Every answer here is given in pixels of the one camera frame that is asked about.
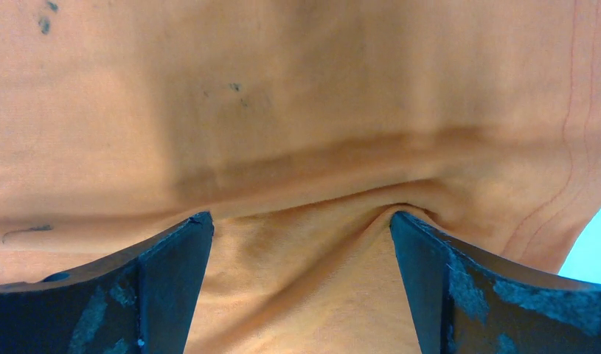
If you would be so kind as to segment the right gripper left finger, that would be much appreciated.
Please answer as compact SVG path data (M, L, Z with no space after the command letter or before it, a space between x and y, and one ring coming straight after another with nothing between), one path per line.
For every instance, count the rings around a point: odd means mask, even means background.
M182 353L214 226L200 212L40 282L0 285L0 353Z

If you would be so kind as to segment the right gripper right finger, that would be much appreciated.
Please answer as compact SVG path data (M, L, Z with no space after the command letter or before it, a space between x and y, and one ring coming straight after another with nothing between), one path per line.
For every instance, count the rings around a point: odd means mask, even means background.
M514 263L407 212L390 232L423 353L601 353L601 284Z

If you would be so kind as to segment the orange t shirt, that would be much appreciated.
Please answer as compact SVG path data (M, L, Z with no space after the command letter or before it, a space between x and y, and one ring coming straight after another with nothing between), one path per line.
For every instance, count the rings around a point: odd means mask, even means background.
M0 1L0 284L202 210L188 353L418 353L399 210L540 270L601 207L601 1Z

